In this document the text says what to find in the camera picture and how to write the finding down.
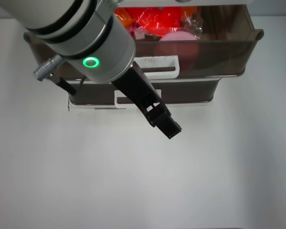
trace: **white wall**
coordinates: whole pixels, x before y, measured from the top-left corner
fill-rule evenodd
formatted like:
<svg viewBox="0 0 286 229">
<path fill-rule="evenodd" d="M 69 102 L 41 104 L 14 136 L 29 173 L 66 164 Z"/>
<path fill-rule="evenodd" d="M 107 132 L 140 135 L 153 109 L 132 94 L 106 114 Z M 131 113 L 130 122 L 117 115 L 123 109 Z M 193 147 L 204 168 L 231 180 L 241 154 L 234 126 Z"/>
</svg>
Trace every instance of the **white wall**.
<svg viewBox="0 0 286 229">
<path fill-rule="evenodd" d="M 286 15 L 286 0 L 255 0 L 249 6 L 251 15 Z M 0 8 L 0 18 L 9 15 Z"/>
</svg>

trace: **red object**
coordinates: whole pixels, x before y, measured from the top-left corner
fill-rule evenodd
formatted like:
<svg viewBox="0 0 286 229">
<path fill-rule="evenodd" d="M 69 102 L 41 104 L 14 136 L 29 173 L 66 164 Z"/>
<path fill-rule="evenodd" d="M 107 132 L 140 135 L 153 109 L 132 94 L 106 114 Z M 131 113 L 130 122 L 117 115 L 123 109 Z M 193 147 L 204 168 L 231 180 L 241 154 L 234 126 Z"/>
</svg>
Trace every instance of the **red object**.
<svg viewBox="0 0 286 229">
<path fill-rule="evenodd" d="M 127 11 L 151 35 L 162 37 L 181 30 L 181 7 L 164 7 L 162 10 L 157 7 L 127 8 Z"/>
</svg>

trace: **green light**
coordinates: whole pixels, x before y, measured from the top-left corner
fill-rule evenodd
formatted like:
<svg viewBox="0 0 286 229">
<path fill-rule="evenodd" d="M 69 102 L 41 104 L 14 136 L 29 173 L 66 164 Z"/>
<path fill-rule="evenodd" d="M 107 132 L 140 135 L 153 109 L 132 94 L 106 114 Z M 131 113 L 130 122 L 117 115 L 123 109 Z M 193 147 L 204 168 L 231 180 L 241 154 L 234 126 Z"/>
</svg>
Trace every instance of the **green light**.
<svg viewBox="0 0 286 229">
<path fill-rule="evenodd" d="M 99 66 L 100 61 L 95 57 L 87 57 L 85 60 L 82 61 L 82 64 L 85 65 L 87 68 L 95 68 Z"/>
</svg>

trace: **transparent drawer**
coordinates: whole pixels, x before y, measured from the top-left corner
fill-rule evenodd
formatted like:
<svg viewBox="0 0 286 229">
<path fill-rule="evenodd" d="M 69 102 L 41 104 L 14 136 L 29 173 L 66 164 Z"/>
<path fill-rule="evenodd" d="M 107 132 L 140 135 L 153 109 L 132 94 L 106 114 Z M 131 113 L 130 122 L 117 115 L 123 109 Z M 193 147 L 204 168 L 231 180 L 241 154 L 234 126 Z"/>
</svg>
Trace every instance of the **transparent drawer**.
<svg viewBox="0 0 286 229">
<path fill-rule="evenodd" d="M 202 6 L 203 34 L 198 41 L 136 41 L 136 57 L 178 56 L 178 79 L 233 77 L 244 73 L 246 63 L 263 30 L 256 30 L 245 5 Z M 38 63 L 54 56 L 54 52 L 32 33 L 24 35 Z M 174 71 L 155 69 L 154 71 Z M 67 81 L 82 74 L 67 62 L 58 70 Z"/>
</svg>

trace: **black bracket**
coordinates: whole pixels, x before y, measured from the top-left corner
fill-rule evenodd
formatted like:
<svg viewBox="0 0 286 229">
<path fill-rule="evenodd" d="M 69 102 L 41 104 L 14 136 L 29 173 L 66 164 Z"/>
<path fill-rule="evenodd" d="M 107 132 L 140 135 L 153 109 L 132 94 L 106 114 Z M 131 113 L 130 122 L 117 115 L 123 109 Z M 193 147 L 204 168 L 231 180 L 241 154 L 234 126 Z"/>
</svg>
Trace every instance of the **black bracket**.
<svg viewBox="0 0 286 229">
<path fill-rule="evenodd" d="M 126 95 L 143 113 L 153 127 L 158 127 L 169 139 L 181 132 L 162 98 L 136 62 L 112 84 Z"/>
</svg>

